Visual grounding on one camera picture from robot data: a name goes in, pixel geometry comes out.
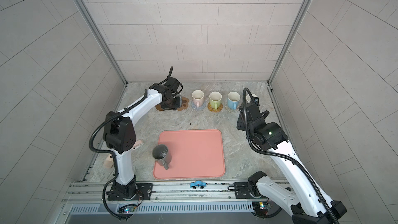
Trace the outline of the brown wooden round coaster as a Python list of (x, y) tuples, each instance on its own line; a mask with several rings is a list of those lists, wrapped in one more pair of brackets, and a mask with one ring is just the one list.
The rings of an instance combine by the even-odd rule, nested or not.
[(158, 111), (161, 111), (161, 112), (164, 111), (164, 109), (161, 107), (160, 104), (156, 105), (155, 108), (156, 108)]

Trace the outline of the white mug pink handle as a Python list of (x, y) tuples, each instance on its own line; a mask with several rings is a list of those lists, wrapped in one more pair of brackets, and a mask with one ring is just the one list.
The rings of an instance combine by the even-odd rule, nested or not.
[(204, 102), (204, 92), (202, 90), (195, 90), (191, 94), (193, 101), (196, 103), (196, 106), (201, 106)]

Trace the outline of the blue knitted round coaster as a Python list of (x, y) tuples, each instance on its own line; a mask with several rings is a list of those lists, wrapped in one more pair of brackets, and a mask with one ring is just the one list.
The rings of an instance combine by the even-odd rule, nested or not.
[(196, 103), (192, 101), (191, 106), (196, 111), (202, 111), (206, 107), (206, 101), (201, 106), (196, 106)]

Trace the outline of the white mug green handle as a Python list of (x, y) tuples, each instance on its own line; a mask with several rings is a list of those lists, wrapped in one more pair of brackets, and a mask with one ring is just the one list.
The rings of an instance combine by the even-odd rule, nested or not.
[(209, 101), (221, 102), (221, 100), (222, 100), (222, 94), (220, 92), (214, 91), (210, 93)]

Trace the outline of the woven rattan round coaster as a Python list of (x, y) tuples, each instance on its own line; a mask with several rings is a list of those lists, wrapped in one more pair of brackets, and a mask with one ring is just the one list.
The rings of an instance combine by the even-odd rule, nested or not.
[(209, 110), (210, 112), (212, 112), (212, 113), (219, 113), (219, 112), (222, 111), (222, 109), (223, 109), (223, 104), (222, 104), (221, 102), (213, 102), (213, 101), (210, 101), (210, 102), (207, 104), (207, 108), (208, 108), (208, 110)]

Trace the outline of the white mug blue handle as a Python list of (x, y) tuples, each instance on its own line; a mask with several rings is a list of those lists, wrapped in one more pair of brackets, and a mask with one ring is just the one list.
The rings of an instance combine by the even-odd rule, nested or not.
[(240, 102), (240, 94), (232, 91), (228, 93), (227, 97), (227, 107), (232, 111), (237, 110)]

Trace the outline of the grey mug blue handle front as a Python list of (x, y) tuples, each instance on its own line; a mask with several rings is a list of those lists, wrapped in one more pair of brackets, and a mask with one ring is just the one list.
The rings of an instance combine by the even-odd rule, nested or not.
[(179, 96), (174, 97), (174, 100), (175, 100), (175, 104), (174, 104), (175, 108), (180, 108), (181, 104), (182, 104), (181, 96), (179, 95)]

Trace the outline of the multicolour knitted round coaster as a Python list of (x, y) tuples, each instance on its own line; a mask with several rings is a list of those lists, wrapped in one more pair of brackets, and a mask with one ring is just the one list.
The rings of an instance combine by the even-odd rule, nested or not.
[(229, 108), (228, 106), (226, 106), (225, 109), (226, 109), (226, 111), (228, 111), (229, 113), (237, 113), (237, 112), (239, 112), (239, 109), (238, 109), (238, 108), (236, 108), (236, 109), (231, 109), (231, 108)]

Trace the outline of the pink small object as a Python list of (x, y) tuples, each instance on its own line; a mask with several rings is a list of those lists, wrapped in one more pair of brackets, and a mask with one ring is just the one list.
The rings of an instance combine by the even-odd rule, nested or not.
[(135, 144), (133, 145), (132, 149), (136, 150), (136, 149), (140, 148), (143, 144), (144, 143), (143, 143), (142, 140), (138, 140), (138, 141), (135, 142)]

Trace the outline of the pink rectangular tray mat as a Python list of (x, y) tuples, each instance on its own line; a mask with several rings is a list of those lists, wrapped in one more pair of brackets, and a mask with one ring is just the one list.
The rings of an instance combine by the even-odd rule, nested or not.
[(159, 145), (171, 153), (169, 169), (155, 163), (156, 179), (196, 179), (221, 177), (225, 174), (222, 133), (217, 129), (164, 131)]

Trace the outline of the right circuit board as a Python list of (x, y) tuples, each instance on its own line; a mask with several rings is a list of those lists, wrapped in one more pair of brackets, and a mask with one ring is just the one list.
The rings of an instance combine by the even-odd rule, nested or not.
[(252, 202), (254, 213), (260, 216), (266, 216), (271, 208), (268, 202)]

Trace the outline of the circuit board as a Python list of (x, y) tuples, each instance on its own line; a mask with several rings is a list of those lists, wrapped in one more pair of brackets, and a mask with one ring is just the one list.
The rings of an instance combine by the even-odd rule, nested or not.
[(136, 208), (137, 208), (136, 204), (128, 204), (128, 205), (120, 207), (118, 209), (118, 213), (119, 214), (132, 214), (135, 212)]
[(271, 208), (268, 202), (252, 202), (254, 213), (260, 216), (266, 216)]

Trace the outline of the small blue toy car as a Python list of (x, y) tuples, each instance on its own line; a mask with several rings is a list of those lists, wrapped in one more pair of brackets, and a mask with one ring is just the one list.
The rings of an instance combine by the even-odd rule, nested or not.
[(190, 183), (190, 188), (192, 188), (192, 189), (197, 189), (197, 188), (204, 189), (206, 186), (207, 186), (207, 184), (201, 180), (197, 180), (197, 181)]

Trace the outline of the beige wooden cylinder object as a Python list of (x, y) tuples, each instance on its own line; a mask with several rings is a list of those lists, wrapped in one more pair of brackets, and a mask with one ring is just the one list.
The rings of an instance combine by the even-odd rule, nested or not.
[(106, 169), (110, 169), (113, 166), (114, 166), (114, 161), (112, 155), (108, 155), (103, 162), (103, 167)]

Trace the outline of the left circuit board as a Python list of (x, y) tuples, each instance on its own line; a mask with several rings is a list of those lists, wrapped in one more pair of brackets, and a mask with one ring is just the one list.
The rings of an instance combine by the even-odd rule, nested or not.
[(132, 214), (135, 212), (136, 208), (137, 208), (136, 204), (128, 204), (128, 205), (120, 207), (118, 209), (118, 213), (119, 214)]

